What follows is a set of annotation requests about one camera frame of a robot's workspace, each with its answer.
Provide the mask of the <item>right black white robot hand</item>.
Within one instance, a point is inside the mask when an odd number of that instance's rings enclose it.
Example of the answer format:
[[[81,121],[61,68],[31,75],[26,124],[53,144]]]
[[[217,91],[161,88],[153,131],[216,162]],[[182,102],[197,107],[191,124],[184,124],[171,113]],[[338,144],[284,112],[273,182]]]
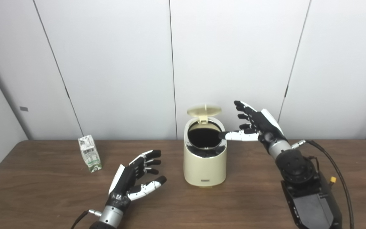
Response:
[[[227,141],[261,142],[268,149],[272,142],[288,140],[276,119],[267,109],[257,111],[243,101],[234,101],[236,109],[241,113],[239,119],[245,119],[248,123],[239,126],[236,131],[222,131],[218,134],[219,139]]]

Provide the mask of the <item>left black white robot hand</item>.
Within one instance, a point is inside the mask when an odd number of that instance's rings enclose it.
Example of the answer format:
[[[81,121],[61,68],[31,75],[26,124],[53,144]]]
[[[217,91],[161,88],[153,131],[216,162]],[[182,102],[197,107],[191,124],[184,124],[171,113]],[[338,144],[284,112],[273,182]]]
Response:
[[[166,181],[160,176],[153,181],[136,185],[136,181],[145,174],[159,174],[151,165],[160,165],[161,150],[149,150],[141,153],[127,166],[120,165],[108,191],[106,206],[113,207],[125,213],[132,201],[145,197],[160,188]]]

